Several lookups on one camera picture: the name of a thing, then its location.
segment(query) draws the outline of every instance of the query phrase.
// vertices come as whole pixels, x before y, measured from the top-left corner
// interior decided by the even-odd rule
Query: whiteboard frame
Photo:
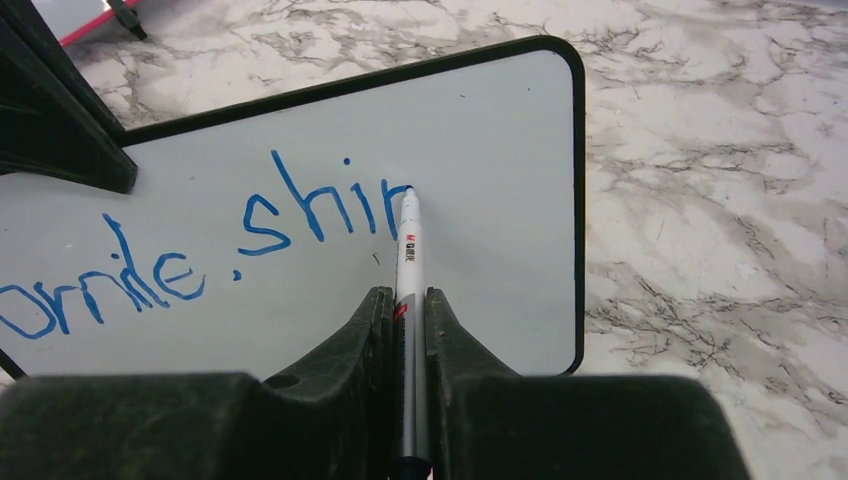
[[[575,285],[575,356],[572,364],[562,373],[571,374],[583,361],[584,304],[585,304],[585,223],[586,223],[586,75],[577,50],[565,40],[553,36],[536,36],[448,55],[433,60],[367,73],[356,77],[295,90],[259,100],[240,103],[209,112],[148,125],[115,136],[114,140],[125,148],[139,143],[159,140],[174,135],[235,122],[257,115],[320,102],[352,93],[380,88],[395,83],[479,65],[509,57],[538,51],[549,51],[560,56],[572,74],[574,131],[574,285]],[[12,378],[26,373],[0,349],[0,367]]]

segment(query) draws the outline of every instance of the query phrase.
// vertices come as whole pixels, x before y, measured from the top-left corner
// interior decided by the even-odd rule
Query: white board surface
[[[0,349],[30,375],[266,378],[393,286],[385,180],[416,187],[427,284],[460,322],[520,373],[560,373],[578,357],[572,82],[536,51],[133,145],[131,195],[0,176]],[[310,227],[296,197],[324,187],[352,232],[329,193]]]

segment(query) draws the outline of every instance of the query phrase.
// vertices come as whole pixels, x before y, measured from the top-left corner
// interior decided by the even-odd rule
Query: white marble countertop
[[[137,127],[565,38],[588,80],[580,373],[697,378],[755,478],[845,479],[848,5],[829,1],[145,0],[147,42],[69,54]]]

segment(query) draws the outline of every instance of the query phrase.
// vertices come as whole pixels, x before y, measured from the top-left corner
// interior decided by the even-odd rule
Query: white marker
[[[427,423],[427,365],[424,346],[424,270],[421,255],[421,215],[410,186],[400,207],[398,225],[395,321],[403,326],[403,398],[401,399],[399,468],[430,471]]]

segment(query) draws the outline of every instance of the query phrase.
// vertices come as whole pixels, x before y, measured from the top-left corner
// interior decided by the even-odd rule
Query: handwritten word
[[[318,217],[316,217],[315,212],[312,211],[312,202],[321,195],[329,195],[333,198],[333,201],[336,204],[336,208],[339,210],[339,215],[341,215],[342,221],[347,227],[348,233],[353,233],[353,224],[350,221],[350,216],[347,213],[347,208],[345,207],[344,202],[342,201],[341,196],[339,195],[338,190],[335,187],[320,187],[312,190],[304,196],[292,179],[291,174],[286,168],[285,163],[283,163],[282,157],[276,150],[271,151],[271,158],[274,160],[274,165],[277,167],[277,171],[283,179],[283,182],[286,184],[289,193],[292,196],[292,199],[297,203],[301,210],[303,210],[303,214],[306,216],[306,223],[309,225],[309,229],[312,230],[313,235],[319,242],[324,241],[324,230],[321,228],[321,223],[318,221]],[[350,165],[350,159],[345,158],[345,165]],[[397,187],[389,188],[389,183],[386,179],[380,181],[380,189],[383,194],[383,208],[386,212],[386,222],[389,226],[389,231],[392,234],[392,238],[397,240],[397,227],[395,226],[395,217],[394,212],[392,211],[392,197],[395,195],[401,194],[406,191],[407,185],[401,185]],[[368,202],[368,198],[365,196],[365,193],[362,191],[362,186],[359,182],[354,183],[350,187],[350,191],[356,194],[357,199],[359,200],[360,205],[362,206],[362,210],[365,213],[365,218],[368,221],[368,230],[371,234],[377,233],[377,224],[374,221],[374,213],[371,211],[371,204]],[[244,230],[248,233],[255,233],[257,235],[267,235],[269,237],[273,237],[278,240],[277,243],[268,245],[267,247],[257,248],[257,249],[248,249],[248,248],[239,248],[238,252],[242,255],[247,255],[251,257],[265,255],[271,252],[276,252],[277,250],[283,250],[291,246],[291,238],[288,235],[284,234],[279,230],[275,230],[268,227],[257,227],[253,224],[253,214],[256,210],[256,206],[261,205],[272,215],[279,216],[280,211],[277,209],[274,204],[272,204],[268,199],[263,197],[258,193],[254,193],[247,199],[247,205],[244,209],[244,218],[242,223],[244,225]]]
[[[154,304],[161,308],[170,308],[170,302],[168,302],[167,299],[163,299],[159,293],[157,293],[156,290],[154,290],[153,287],[151,287],[141,277],[138,267],[133,260],[129,242],[127,242],[127,238],[121,230],[121,224],[105,213],[103,214],[103,219],[115,235],[118,241],[118,246],[121,250],[120,255],[113,253],[112,258],[120,259],[121,256],[123,256],[125,266],[118,275],[120,281],[118,281],[118,278],[108,273],[90,271],[77,277],[79,285],[59,285],[53,289],[53,293],[45,290],[44,283],[35,282],[32,286],[32,290],[41,297],[40,299],[20,285],[6,285],[4,287],[0,287],[0,297],[3,295],[13,294],[23,297],[44,313],[46,317],[46,324],[38,331],[28,332],[2,315],[0,315],[0,322],[11,328],[18,335],[30,340],[36,340],[47,335],[55,330],[57,326],[63,334],[68,335],[71,333],[71,330],[68,326],[68,320],[65,317],[62,295],[73,290],[79,290],[82,294],[83,300],[85,301],[85,306],[91,313],[91,317],[97,323],[103,324],[103,315],[100,313],[100,307],[97,304],[97,299],[91,292],[91,282],[94,279],[108,280],[107,284],[112,284],[115,288],[120,290],[120,292],[123,293],[130,302],[132,302],[138,312],[141,312],[145,307],[152,309],[154,308]],[[167,264],[184,260],[186,260],[186,256],[182,253],[163,253],[153,264],[152,277],[156,286],[158,286],[159,290],[161,290],[164,294],[170,295],[179,300],[190,301],[203,295],[203,290],[206,286],[206,275],[201,277],[200,283],[196,287],[193,289],[189,288],[187,293],[185,293],[185,289],[178,290],[174,284],[194,274],[194,271],[191,268],[179,275],[162,278],[162,270]]]

